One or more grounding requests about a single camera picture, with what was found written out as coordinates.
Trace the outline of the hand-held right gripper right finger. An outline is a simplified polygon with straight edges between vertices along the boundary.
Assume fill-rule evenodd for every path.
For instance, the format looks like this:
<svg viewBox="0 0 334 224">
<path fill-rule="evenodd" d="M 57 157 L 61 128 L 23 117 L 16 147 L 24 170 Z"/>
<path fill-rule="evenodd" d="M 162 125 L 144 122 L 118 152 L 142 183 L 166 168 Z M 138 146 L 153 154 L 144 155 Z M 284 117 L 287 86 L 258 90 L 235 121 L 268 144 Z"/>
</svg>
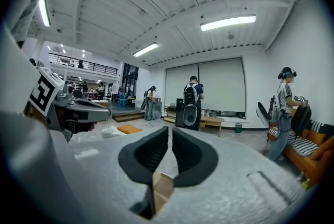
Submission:
<svg viewBox="0 0 334 224">
<path fill-rule="evenodd" d="M 173 129 L 178 174 L 157 223 L 286 223 L 302 205 L 295 177 L 254 149 Z"/>
</svg>

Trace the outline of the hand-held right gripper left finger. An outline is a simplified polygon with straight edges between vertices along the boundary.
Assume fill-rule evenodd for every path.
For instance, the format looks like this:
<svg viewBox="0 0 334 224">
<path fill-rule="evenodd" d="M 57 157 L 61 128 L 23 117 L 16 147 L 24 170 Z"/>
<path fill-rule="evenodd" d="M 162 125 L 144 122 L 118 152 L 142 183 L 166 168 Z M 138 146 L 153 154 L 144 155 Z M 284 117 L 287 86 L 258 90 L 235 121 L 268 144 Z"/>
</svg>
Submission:
<svg viewBox="0 0 334 224">
<path fill-rule="evenodd" d="M 71 149 L 113 218 L 151 220 L 156 214 L 153 175 L 168 149 L 168 127 L 85 143 Z"/>
</svg>

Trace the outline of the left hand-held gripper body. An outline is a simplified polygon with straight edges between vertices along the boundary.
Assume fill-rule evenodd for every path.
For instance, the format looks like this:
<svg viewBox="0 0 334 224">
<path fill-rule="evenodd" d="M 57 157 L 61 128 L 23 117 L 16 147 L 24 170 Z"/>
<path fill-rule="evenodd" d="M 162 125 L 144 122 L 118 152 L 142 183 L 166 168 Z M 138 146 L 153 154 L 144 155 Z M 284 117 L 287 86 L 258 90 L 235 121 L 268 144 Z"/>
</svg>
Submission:
<svg viewBox="0 0 334 224">
<path fill-rule="evenodd" d="M 25 109 L 25 115 L 40 121 L 51 130 L 63 133 L 70 141 L 78 120 L 71 88 L 47 67 L 38 67 L 40 78 L 35 85 Z"/>
</svg>

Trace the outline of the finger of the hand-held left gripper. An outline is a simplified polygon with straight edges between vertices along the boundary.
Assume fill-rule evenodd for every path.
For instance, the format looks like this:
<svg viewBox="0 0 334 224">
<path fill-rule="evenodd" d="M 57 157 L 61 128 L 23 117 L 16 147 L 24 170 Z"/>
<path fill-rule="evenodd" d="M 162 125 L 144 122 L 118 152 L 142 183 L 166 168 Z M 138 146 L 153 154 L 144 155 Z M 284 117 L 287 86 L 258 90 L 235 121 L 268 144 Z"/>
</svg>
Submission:
<svg viewBox="0 0 334 224">
<path fill-rule="evenodd" d="M 83 100 L 74 100 L 74 120 L 77 122 L 105 121 L 111 116 L 110 109 L 97 103 Z"/>
</svg>

